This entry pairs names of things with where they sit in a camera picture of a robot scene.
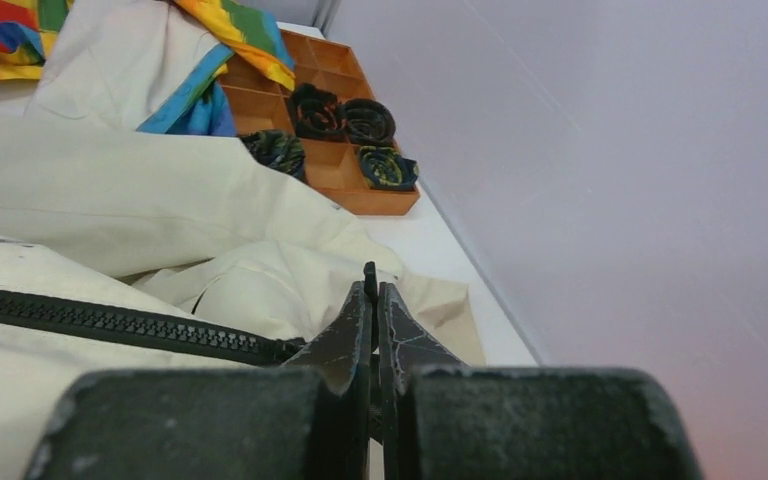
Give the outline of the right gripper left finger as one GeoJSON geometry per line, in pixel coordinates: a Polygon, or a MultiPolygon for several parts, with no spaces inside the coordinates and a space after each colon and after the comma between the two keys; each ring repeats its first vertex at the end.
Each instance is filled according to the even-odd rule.
{"type": "Polygon", "coordinates": [[[24,475],[364,479],[371,343],[371,285],[357,282],[282,366],[86,374],[57,402],[24,475]]]}

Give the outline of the beige zip jacket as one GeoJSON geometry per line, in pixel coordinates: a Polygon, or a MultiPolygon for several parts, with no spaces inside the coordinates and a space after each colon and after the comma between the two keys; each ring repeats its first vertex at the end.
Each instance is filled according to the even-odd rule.
{"type": "Polygon", "coordinates": [[[370,261],[445,346],[484,363],[465,285],[411,273],[239,140],[0,114],[0,289],[311,339],[370,261]]]}

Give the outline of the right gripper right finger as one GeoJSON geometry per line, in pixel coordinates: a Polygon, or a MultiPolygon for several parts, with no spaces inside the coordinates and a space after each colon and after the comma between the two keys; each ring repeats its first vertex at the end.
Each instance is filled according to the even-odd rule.
{"type": "Polygon", "coordinates": [[[678,410],[619,367],[471,367],[411,316],[377,302],[389,479],[699,479],[678,410]]]}

